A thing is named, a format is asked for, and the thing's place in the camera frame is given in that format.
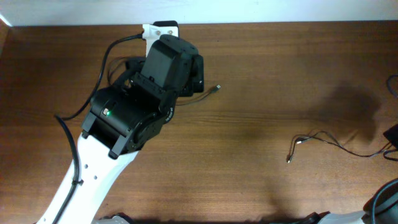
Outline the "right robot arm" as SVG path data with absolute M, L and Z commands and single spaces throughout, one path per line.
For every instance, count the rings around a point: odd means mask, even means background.
M 380 151 L 370 155 L 359 155 L 345 149 L 334 137 L 331 137 L 334 142 L 324 141 L 317 136 L 318 133 L 312 136 L 299 136 L 295 139 L 291 153 L 288 156 L 287 162 L 291 162 L 294 149 L 297 144 L 303 143 L 310 139 L 332 144 L 346 152 L 358 157 L 372 157 L 382 154 L 383 158 L 388 161 L 397 162 L 397 157 L 391 157 L 390 154 L 397 153 L 397 124 L 384 131 L 383 136 L 388 143 L 382 147 Z M 334 214 L 326 212 L 326 215 L 320 215 L 316 212 L 310 214 L 303 220 L 293 223 L 311 223 L 311 224 L 375 224 L 375 223 L 397 223 L 397 178 L 384 184 L 371 199 L 364 205 L 362 211 L 346 214 Z

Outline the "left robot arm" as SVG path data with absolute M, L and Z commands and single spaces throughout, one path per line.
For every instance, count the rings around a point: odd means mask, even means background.
M 177 99 L 203 91 L 203 58 L 191 43 L 164 34 L 145 57 L 86 103 L 72 163 L 41 223 L 91 223 L 111 186 L 175 112 Z

